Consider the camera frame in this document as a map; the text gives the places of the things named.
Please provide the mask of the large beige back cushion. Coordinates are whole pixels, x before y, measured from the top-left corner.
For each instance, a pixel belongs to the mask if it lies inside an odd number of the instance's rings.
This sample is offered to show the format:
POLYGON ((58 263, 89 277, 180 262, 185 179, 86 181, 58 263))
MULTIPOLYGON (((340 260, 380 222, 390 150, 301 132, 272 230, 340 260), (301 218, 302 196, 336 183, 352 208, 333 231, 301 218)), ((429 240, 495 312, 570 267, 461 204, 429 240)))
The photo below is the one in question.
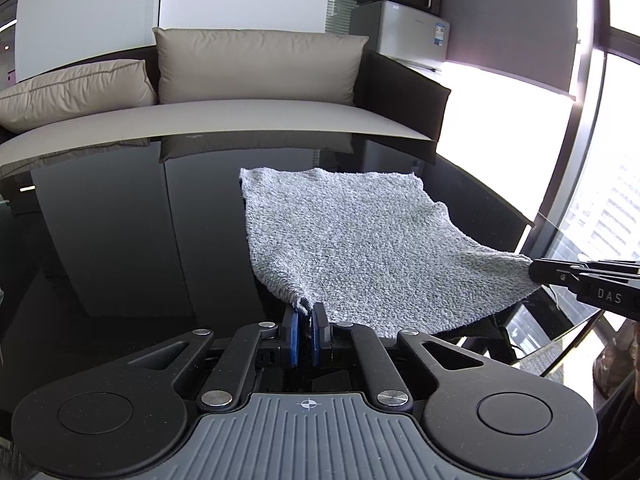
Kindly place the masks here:
POLYGON ((154 28, 160 102, 350 105, 368 38, 328 32, 154 28))

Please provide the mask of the grey knitted towel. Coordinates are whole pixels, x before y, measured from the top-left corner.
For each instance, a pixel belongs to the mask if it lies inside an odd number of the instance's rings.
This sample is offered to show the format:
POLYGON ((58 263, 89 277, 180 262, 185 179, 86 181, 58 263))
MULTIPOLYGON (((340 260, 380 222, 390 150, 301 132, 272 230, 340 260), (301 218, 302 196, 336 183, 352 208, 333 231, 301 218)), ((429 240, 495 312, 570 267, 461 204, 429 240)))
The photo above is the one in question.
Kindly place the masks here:
POLYGON ((254 275, 301 314, 322 306, 381 337, 438 334, 539 287, 529 258, 463 234, 414 174, 262 167, 240 181, 254 275))

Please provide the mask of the silver mini fridge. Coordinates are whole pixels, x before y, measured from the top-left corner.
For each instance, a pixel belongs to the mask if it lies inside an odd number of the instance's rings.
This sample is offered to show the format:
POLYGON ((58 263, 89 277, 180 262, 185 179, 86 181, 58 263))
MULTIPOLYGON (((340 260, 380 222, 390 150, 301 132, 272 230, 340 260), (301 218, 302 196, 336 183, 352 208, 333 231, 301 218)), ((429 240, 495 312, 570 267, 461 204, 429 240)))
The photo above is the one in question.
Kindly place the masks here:
POLYGON ((369 50, 408 66, 439 72, 447 57, 450 24, 411 6, 378 1, 352 9, 349 33, 367 36, 369 50))

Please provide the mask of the small beige side cushion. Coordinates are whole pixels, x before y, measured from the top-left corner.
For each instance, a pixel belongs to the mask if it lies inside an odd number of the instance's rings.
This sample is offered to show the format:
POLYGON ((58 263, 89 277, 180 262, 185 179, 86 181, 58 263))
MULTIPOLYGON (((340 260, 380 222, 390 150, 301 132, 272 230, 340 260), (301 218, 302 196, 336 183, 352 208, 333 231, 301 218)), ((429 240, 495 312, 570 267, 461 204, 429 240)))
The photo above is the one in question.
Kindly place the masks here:
POLYGON ((77 65, 1 92, 1 127, 23 133, 77 117, 152 106, 157 96, 142 60, 77 65))

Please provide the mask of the dark brown sofa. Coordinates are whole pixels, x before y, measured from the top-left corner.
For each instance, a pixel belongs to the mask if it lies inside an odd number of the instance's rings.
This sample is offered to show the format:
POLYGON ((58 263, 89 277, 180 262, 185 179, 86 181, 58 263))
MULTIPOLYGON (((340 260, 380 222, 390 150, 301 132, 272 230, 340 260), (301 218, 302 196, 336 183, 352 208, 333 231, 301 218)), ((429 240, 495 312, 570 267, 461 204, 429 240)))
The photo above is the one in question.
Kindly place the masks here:
POLYGON ((160 142, 160 158, 249 148, 351 153, 373 140, 434 162, 448 88, 373 51, 363 52, 352 106, 223 100, 157 104, 1 133, 1 174, 13 177, 73 158, 160 142))

